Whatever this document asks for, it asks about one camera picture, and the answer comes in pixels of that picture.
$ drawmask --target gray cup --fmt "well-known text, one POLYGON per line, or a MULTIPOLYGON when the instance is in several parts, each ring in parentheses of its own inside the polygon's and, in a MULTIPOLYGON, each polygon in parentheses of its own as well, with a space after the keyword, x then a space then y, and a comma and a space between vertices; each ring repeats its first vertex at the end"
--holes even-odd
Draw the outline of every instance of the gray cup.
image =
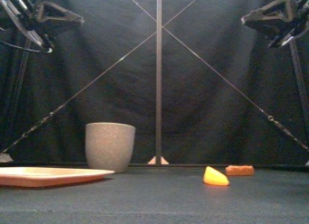
POLYGON ((119 123, 86 126, 86 158, 92 169, 123 173, 130 164, 135 127, 119 123))

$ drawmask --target wooden tray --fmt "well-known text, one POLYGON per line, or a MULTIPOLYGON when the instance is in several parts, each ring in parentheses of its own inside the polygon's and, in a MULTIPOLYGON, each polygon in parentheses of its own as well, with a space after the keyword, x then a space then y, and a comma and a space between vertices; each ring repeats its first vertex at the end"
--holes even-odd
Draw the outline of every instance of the wooden tray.
POLYGON ((79 182, 96 181, 114 171, 45 168, 45 167, 0 167, 0 185, 19 187, 47 187, 79 182))

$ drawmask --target orange wedge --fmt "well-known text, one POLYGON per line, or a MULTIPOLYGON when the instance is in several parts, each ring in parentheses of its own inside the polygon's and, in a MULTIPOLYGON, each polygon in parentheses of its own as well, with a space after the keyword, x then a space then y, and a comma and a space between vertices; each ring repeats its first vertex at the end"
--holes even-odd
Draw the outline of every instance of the orange wedge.
POLYGON ((207 166, 203 174, 203 183, 211 185, 229 185, 229 179, 223 173, 207 166))

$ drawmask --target orange block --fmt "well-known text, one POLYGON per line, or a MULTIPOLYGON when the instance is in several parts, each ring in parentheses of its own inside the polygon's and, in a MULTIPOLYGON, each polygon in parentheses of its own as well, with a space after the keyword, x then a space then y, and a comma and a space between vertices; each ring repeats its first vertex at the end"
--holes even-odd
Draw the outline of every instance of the orange block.
POLYGON ((229 179, 223 173, 207 166, 203 174, 203 183, 211 185, 229 185, 229 179))
POLYGON ((226 174, 227 176, 251 176, 254 175, 254 168, 251 165, 230 165, 226 167, 226 174))

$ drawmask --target black backdrop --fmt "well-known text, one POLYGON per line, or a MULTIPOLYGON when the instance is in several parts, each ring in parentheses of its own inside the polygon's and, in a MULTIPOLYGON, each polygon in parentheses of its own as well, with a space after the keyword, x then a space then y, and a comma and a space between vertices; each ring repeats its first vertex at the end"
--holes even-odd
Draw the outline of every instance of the black backdrop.
MULTIPOLYGON (((306 143, 290 46, 268 49, 265 37, 241 25, 241 17, 274 0, 163 0, 162 43, 155 39, 156 0, 49 1, 83 16, 86 23, 59 35, 49 55, 27 56, 0 47, 3 148, 107 73, 11 149, 16 161, 84 163, 86 124, 119 122, 136 127, 131 162, 147 163, 158 147, 159 114, 162 155, 170 163, 308 162, 306 151, 218 76, 306 143), (13 93, 17 85, 20 93, 13 93)), ((15 35, 1 33, 1 38, 17 42, 15 35)), ((305 79, 306 40, 297 41, 305 79)))

